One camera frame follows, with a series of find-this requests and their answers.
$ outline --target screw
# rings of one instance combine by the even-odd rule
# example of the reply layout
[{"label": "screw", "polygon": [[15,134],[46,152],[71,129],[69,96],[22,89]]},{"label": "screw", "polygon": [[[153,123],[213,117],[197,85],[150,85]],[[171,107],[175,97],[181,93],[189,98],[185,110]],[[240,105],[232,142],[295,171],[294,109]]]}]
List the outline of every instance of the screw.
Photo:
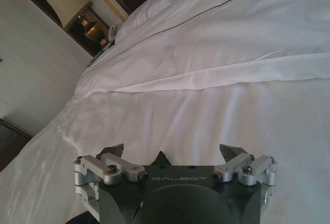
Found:
[{"label": "screw", "polygon": [[214,172],[212,174],[212,179],[213,179],[213,181],[215,181],[217,183],[221,183],[223,181],[221,173],[218,173],[218,172]]},{"label": "screw", "polygon": [[108,172],[110,172],[110,173],[117,172],[117,166],[116,165],[109,165],[108,166]]},{"label": "screw", "polygon": [[252,174],[252,168],[250,166],[243,166],[242,170],[244,174]]},{"label": "screw", "polygon": [[145,182],[147,180],[148,180],[148,174],[146,172],[143,171],[143,172],[140,172],[138,174],[138,182],[139,183]]},{"label": "screw", "polygon": [[77,162],[80,164],[82,156],[77,157]]}]

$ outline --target bed sheet wrinkle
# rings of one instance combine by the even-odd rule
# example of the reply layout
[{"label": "bed sheet wrinkle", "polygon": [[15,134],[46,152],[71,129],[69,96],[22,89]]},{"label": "bed sheet wrinkle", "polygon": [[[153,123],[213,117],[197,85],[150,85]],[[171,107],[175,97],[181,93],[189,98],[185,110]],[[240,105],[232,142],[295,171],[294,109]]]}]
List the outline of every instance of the bed sheet wrinkle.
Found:
[{"label": "bed sheet wrinkle", "polygon": [[329,2],[225,1],[177,0],[89,67],[0,173],[1,221],[64,224],[85,211],[68,176],[79,155],[123,143],[132,163],[162,150],[173,165],[217,165],[224,143],[278,161],[261,223],[328,223]]}]

